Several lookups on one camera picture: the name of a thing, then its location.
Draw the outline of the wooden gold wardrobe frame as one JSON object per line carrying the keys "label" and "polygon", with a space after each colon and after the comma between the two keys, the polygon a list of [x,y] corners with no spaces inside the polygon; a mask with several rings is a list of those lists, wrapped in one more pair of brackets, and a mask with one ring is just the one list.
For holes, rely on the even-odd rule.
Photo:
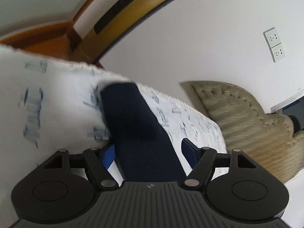
{"label": "wooden gold wardrobe frame", "polygon": [[95,64],[173,0],[1,0],[1,44]]}

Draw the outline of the white script-printed bedspread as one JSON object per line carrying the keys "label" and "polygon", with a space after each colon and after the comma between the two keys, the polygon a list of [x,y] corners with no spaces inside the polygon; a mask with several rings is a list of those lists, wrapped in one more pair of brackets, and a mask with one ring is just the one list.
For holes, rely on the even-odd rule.
{"label": "white script-printed bedspread", "polygon": [[[1,45],[1,227],[18,220],[10,200],[13,187],[58,149],[82,153],[106,145],[110,133],[98,91],[117,82],[131,80],[84,63]],[[136,84],[186,174],[190,166],[181,152],[183,138],[199,148],[227,153],[215,122],[174,97]]]}

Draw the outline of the olive tufted headboard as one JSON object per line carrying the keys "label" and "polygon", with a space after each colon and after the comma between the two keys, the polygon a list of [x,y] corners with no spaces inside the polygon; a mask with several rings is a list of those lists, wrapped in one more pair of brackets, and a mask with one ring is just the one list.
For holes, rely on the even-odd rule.
{"label": "olive tufted headboard", "polygon": [[282,183],[303,169],[303,131],[284,114],[265,113],[247,90],[226,82],[180,84],[194,107],[221,129],[228,152],[241,149]]}

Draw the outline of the navy and grey sweater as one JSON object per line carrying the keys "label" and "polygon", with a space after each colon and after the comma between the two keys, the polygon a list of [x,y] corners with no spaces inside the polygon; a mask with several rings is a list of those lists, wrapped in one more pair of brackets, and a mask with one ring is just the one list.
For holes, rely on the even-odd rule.
{"label": "navy and grey sweater", "polygon": [[126,181],[181,182],[186,174],[138,87],[115,83],[101,92],[104,118]]}

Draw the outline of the white wall socket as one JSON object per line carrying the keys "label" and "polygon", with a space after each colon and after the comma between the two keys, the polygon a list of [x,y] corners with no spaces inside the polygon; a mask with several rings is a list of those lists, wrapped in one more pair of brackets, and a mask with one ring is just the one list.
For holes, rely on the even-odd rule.
{"label": "white wall socket", "polygon": [[263,33],[274,62],[285,58],[284,48],[276,28],[271,28]]}

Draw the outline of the window with white frame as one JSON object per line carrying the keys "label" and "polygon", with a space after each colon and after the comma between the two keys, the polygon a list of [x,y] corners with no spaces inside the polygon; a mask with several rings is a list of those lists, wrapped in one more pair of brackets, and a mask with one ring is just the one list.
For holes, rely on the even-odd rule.
{"label": "window with white frame", "polygon": [[294,132],[303,130],[303,90],[271,108],[272,113],[288,116],[294,125]]}

